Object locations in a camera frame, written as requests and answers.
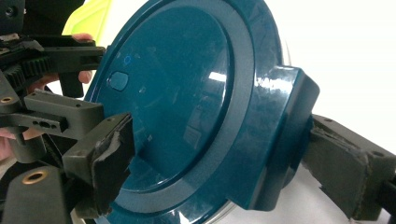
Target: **finger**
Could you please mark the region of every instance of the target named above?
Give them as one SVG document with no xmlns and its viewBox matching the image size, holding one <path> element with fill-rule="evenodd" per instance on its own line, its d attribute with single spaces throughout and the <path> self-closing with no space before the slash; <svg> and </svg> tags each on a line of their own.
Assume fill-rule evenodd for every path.
<svg viewBox="0 0 396 224">
<path fill-rule="evenodd" d="M 88 84 L 92 79 L 92 71 L 81 71 L 78 75 L 78 80 L 82 83 Z"/>
<path fill-rule="evenodd" d="M 44 87 L 47 84 L 49 84 L 53 81 L 57 81 L 57 80 L 59 80 L 58 74 L 56 74 L 56 73 L 46 74 L 42 78 L 40 78 L 37 82 L 30 85 L 30 87 L 28 88 L 28 91 L 33 92 L 35 89 L 44 90 Z"/>
<path fill-rule="evenodd" d="M 10 133 L 7 129 L 5 128 L 0 128 L 0 137 L 5 137 L 5 138 L 14 138 L 14 134 Z"/>
<path fill-rule="evenodd" d="M 30 128 L 30 129 L 28 129 L 26 132 L 23 133 L 23 138 L 24 138 L 25 140 L 29 140 L 29 139 L 38 137 L 38 136 L 40 136 L 41 134 L 43 134 L 43 132 L 40 132 L 40 131 L 38 131 L 38 130 L 36 130 L 36 129 L 33 129 L 33 128 Z"/>
<path fill-rule="evenodd" d="M 12 155 L 11 145 L 8 142 L 8 139 L 1 137 L 0 138 L 0 161 L 10 157 Z"/>
<path fill-rule="evenodd" d="M 92 39 L 93 39 L 92 35 L 90 35 L 90 34 L 85 34 L 85 33 L 82 33 L 82 34 L 75 34 L 75 35 L 72 35 L 72 36 L 73 36 L 73 38 L 75 38 L 76 40 L 92 40 Z"/>
</svg>

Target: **white background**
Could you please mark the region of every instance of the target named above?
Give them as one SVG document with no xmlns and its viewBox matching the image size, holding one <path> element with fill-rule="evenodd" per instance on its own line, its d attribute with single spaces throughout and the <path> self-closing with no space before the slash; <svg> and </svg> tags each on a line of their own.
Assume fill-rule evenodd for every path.
<svg viewBox="0 0 396 224">
<path fill-rule="evenodd" d="M 145 1 L 114 1 L 111 39 Z M 291 64 L 320 86 L 314 113 L 396 154 L 396 3 L 391 0 L 269 0 Z M 343 224 L 344 214 L 300 169 L 270 213 L 234 209 L 220 223 Z M 384 212 L 375 223 L 387 223 Z"/>
</svg>

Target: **black plastic bracket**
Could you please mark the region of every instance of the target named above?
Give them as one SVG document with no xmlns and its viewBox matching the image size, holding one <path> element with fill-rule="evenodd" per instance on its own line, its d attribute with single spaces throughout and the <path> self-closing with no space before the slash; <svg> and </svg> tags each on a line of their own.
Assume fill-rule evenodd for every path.
<svg viewBox="0 0 396 224">
<path fill-rule="evenodd" d="M 341 124 L 314 115 L 304 165 L 348 218 L 377 220 L 379 191 L 395 175 L 396 156 Z"/>
<path fill-rule="evenodd" d="M 39 167 L 14 178 L 8 188 L 2 223 L 71 224 L 60 170 Z"/>
<path fill-rule="evenodd" d="M 126 168 L 133 156 L 134 134 L 129 114 L 105 119 L 63 155 L 66 175 L 94 188 L 90 201 L 96 204 L 97 211 L 91 206 L 88 210 L 78 206 L 79 216 L 98 217 L 108 212 L 129 175 Z"/>
<path fill-rule="evenodd" d="M 48 91 L 36 90 L 24 98 L 26 108 L 41 114 L 50 114 L 53 117 L 62 117 L 67 120 L 67 129 L 62 126 L 47 125 L 45 122 L 33 123 L 32 126 L 45 133 L 62 137 L 81 139 L 92 128 L 99 124 L 104 117 L 103 106 L 95 103 L 63 97 Z"/>
<path fill-rule="evenodd" d="M 392 180 L 384 182 L 378 193 L 377 201 L 387 212 L 396 217 L 396 176 Z"/>
<path fill-rule="evenodd" d="M 24 0 L 0 1 L 0 35 L 18 33 L 23 26 Z"/>
</svg>

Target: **teal plastic lid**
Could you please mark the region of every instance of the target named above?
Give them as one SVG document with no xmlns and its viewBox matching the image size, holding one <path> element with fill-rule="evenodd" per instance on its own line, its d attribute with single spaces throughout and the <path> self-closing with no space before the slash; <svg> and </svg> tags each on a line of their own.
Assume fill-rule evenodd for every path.
<svg viewBox="0 0 396 224">
<path fill-rule="evenodd" d="M 131 112 L 131 175 L 102 221 L 202 223 L 232 201 L 271 210 L 304 153 L 318 86 L 282 66 L 261 0 L 148 1 L 86 100 Z"/>
</svg>

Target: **black mechanical arm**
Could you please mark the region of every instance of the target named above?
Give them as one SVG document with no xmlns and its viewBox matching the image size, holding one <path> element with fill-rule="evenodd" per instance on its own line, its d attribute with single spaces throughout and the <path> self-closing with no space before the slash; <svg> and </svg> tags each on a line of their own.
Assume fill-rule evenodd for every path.
<svg viewBox="0 0 396 224">
<path fill-rule="evenodd" d="M 105 49 L 72 36 L 20 35 L 23 10 L 22 0 L 0 1 L 0 128 L 15 135 L 16 165 L 27 170 L 11 167 L 1 180 L 2 223 L 71 223 L 74 208 L 85 218 L 106 214 L 129 174 L 132 118 L 105 119 L 102 105 L 73 99 L 83 96 L 79 71 L 96 69 Z M 57 75 L 64 96 L 28 91 Z M 29 128 L 44 134 L 24 139 Z"/>
</svg>

